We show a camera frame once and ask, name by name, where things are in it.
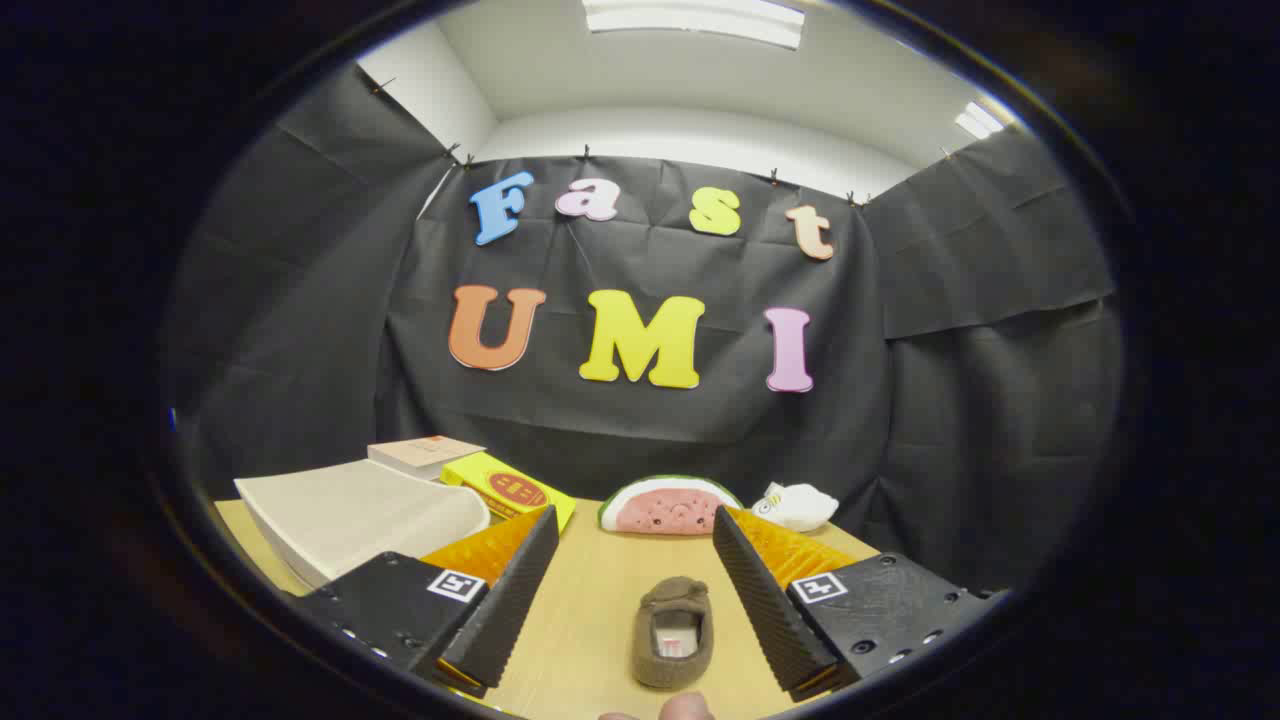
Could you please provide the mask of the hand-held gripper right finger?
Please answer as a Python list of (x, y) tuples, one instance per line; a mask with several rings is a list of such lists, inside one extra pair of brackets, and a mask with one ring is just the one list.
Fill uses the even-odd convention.
[(927, 659), (969, 635), (1010, 593), (970, 592), (901, 553), (846, 553), (727, 506), (717, 510), (713, 546), (794, 701)]

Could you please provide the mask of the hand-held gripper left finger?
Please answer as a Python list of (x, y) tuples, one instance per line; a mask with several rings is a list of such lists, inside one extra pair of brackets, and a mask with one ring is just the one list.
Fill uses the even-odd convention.
[(421, 559), (380, 552), (293, 605), (380, 664), (481, 698), (500, 684), (559, 537), (543, 506)]

